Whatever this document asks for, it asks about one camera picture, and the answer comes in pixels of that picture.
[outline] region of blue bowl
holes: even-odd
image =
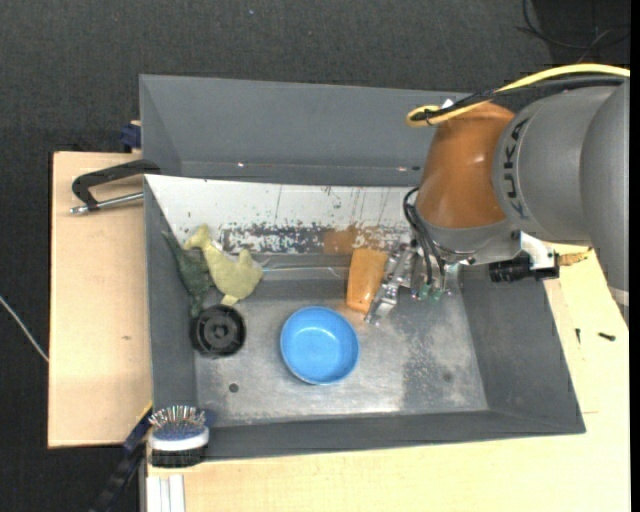
[[[280,334],[285,364],[309,384],[331,384],[358,364],[360,344],[351,324],[335,311],[311,306],[296,311]]]

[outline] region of metal rod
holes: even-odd
[[[135,194],[128,194],[122,197],[115,197],[113,199],[107,199],[105,201],[100,201],[96,203],[93,209],[102,209],[108,208],[109,206],[116,206],[122,203],[128,203],[129,201],[135,201],[136,199],[142,199],[144,197],[143,192],[136,192]],[[70,208],[69,211],[71,213],[87,213],[89,211],[89,207],[85,204],[82,206],[75,206]]]

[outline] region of black cable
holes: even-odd
[[[606,46],[603,46],[602,48],[608,48],[610,46],[613,46],[614,44],[618,44],[619,42],[624,41],[627,37],[629,37],[631,35],[631,25],[630,24],[612,25],[611,27],[608,27],[600,35],[594,34],[594,39],[588,46],[577,45],[577,44],[567,43],[565,41],[559,41],[557,39],[553,39],[553,38],[549,37],[548,35],[546,35],[544,32],[542,32],[541,30],[539,30],[538,28],[536,28],[536,26],[531,21],[531,18],[529,17],[529,0],[522,0],[522,16],[524,17],[524,21],[527,24],[527,27],[526,28],[525,27],[516,27],[516,28],[518,28],[518,30],[523,30],[525,32],[529,32],[529,33],[533,34],[534,36],[542,39],[543,41],[546,41],[549,44],[560,46],[562,48],[570,48],[572,50],[584,50],[587,53],[589,51],[591,51],[597,45],[597,43],[599,43],[604,38],[605,35],[610,34],[614,30],[618,30],[618,29],[625,28],[625,27],[629,28],[628,32],[624,36],[622,36],[622,37],[620,37],[620,38],[618,38],[618,39],[616,39],[614,41],[609,42]],[[586,57],[586,54],[583,55],[578,62],[582,61],[582,59],[584,59],[585,57]]]
[[[440,256],[438,249],[436,248],[436,244],[427,232],[426,229],[420,224],[417,213],[415,211],[415,207],[412,204],[409,204],[409,198],[418,191],[419,187],[412,188],[407,194],[404,196],[403,200],[403,210],[405,217],[411,227],[414,230],[414,234],[416,235],[416,239],[420,246],[422,247],[422,251],[424,252],[425,265],[427,266],[427,284],[431,284],[433,278],[433,270],[431,268],[431,261],[429,259],[429,252],[433,254],[433,257],[436,259],[438,263],[438,269],[440,270],[440,275],[445,275],[445,262],[444,259]]]
[[[414,218],[414,212],[411,211],[411,205],[409,204],[409,197],[414,194],[418,190],[418,187],[411,189],[407,195],[404,196],[404,200],[402,201],[402,209],[404,211],[404,216],[407,219],[407,222],[411,226],[411,230],[413,231],[413,235],[416,241],[420,244],[423,252],[423,258],[425,267],[427,269],[427,284],[431,284],[433,282],[433,269],[431,267],[431,259],[429,258],[429,251],[427,249],[427,245],[425,243],[424,238],[420,234],[420,230],[418,228],[418,224]]]
[[[442,108],[440,110],[423,110],[422,112],[416,112],[412,117],[411,121],[426,121],[428,122],[430,119],[434,119],[439,116],[443,116],[454,110],[458,110],[463,107],[467,107],[470,105],[474,105],[476,103],[480,103],[483,101],[490,101],[501,96],[509,96],[513,94],[522,94],[524,92],[531,92],[535,89],[544,89],[548,94],[554,94],[555,92],[577,89],[580,87],[590,87],[596,85],[618,85],[625,78],[619,76],[595,76],[588,75],[584,77],[574,77],[574,78],[562,78],[562,79],[554,79],[554,80],[544,80],[542,82],[533,83],[524,87],[515,87],[513,89],[506,89],[504,91],[500,91],[499,87],[494,87],[492,89],[486,89],[481,92],[477,92],[466,96],[452,105]]]

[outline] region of wire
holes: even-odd
[[[414,234],[416,235],[416,240],[420,244],[420,247],[422,247],[422,252],[424,252],[424,260],[427,267],[427,284],[431,284],[433,282],[433,269],[431,265],[431,259],[429,258],[429,253],[433,254],[433,257],[436,259],[436,262],[438,263],[438,269],[440,270],[440,275],[442,276],[444,276],[446,273],[445,262],[440,256],[440,253],[438,252],[433,239],[431,238],[431,236],[429,236],[427,230],[424,229],[424,227],[419,222],[418,215],[415,211],[415,206],[409,204],[409,198],[418,190],[419,187],[415,187],[407,192],[407,194],[404,196],[402,206],[407,222],[409,222],[409,224],[413,228]]]
[[[522,0],[522,16],[524,17],[524,21],[527,24],[527,27],[517,27],[519,30],[523,30],[525,32],[529,32],[531,34],[533,34],[534,36],[542,39],[543,41],[546,41],[549,44],[553,44],[556,46],[560,46],[563,48],[570,48],[573,50],[586,50],[587,52],[591,51],[592,48],[594,48],[606,35],[610,34],[611,32],[613,32],[614,30],[618,30],[621,28],[629,28],[628,32],[618,38],[615,39],[611,42],[609,42],[606,46],[603,46],[602,48],[608,48],[610,46],[613,46],[614,44],[617,44],[621,41],[624,41],[627,37],[629,37],[629,35],[631,35],[631,25],[630,24],[619,24],[619,25],[612,25],[611,27],[607,28],[604,32],[602,32],[602,34],[597,35],[594,34],[595,37],[593,39],[593,41],[589,44],[589,46],[584,46],[584,45],[577,45],[577,44],[573,44],[573,43],[566,43],[564,41],[559,41],[558,39],[553,39],[551,37],[549,37],[548,35],[546,35],[544,32],[542,32],[540,29],[536,28],[535,25],[533,24],[533,22],[531,21],[531,18],[529,17],[529,1],[528,0]],[[584,59],[584,57],[586,56],[583,55],[580,60],[578,60],[578,62],[581,62],[582,59]]]
[[[2,303],[2,305],[5,307],[5,309],[9,312],[9,314],[13,317],[13,319],[18,323],[18,325],[20,326],[20,328],[22,329],[22,331],[24,332],[24,334],[27,336],[27,338],[29,339],[29,341],[31,342],[31,344],[33,345],[33,347],[38,351],[38,353],[42,356],[42,359],[44,359],[47,363],[49,362],[49,357],[47,356],[47,354],[44,352],[44,350],[42,350],[42,347],[40,347],[40,345],[38,344],[38,342],[36,341],[36,339],[31,335],[31,333],[29,332],[29,330],[27,329],[27,326],[24,325],[24,322],[20,319],[20,317],[18,316],[18,314],[13,310],[13,308],[11,306],[9,306],[9,304],[7,303],[7,301],[4,300],[4,298],[2,297],[2,295],[0,295],[0,303]]]
[[[471,101],[468,99],[460,100],[460,102],[456,102],[454,105],[447,107],[446,109],[441,109],[437,105],[423,105],[413,109],[409,114],[407,114],[406,123],[411,127],[438,124],[465,112],[469,112],[506,91],[515,91],[516,89],[521,89],[543,80],[549,80],[563,75],[572,75],[575,73],[606,74],[621,78],[629,78],[631,76],[631,72],[628,69],[617,66],[608,66],[605,64],[571,64],[568,66],[559,66],[557,68],[546,69],[544,71],[534,73],[533,75],[521,78],[502,87],[489,89],[484,93],[473,95],[474,100],[478,99],[478,101],[471,103],[470,105],[464,104],[465,100],[467,100],[467,102]],[[483,94],[484,97],[490,97],[491,99],[483,99]]]
[[[587,76],[580,78],[564,78],[559,80],[547,80],[544,82],[534,83],[527,87],[527,91],[533,89],[556,89],[556,90],[571,90],[579,87],[585,86],[604,86],[604,85],[618,85],[620,82],[624,80],[621,77],[615,76]],[[524,90],[524,88],[518,89],[507,89],[503,91],[499,91],[497,88],[487,89],[485,91],[481,91],[475,94],[471,94],[462,98],[461,100],[456,101],[452,105],[444,108],[440,108],[437,111],[431,114],[431,116],[439,116],[448,114],[449,112],[454,112],[461,107],[472,106],[477,103],[483,102],[486,103],[488,100],[492,100],[498,96],[508,96],[511,94],[519,94]],[[413,121],[430,121],[430,115],[425,113],[424,111],[417,112],[413,117]]]

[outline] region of bristle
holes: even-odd
[[[205,413],[198,411],[197,407],[174,405],[156,411],[149,418],[149,423],[163,438],[184,438],[202,432]]]

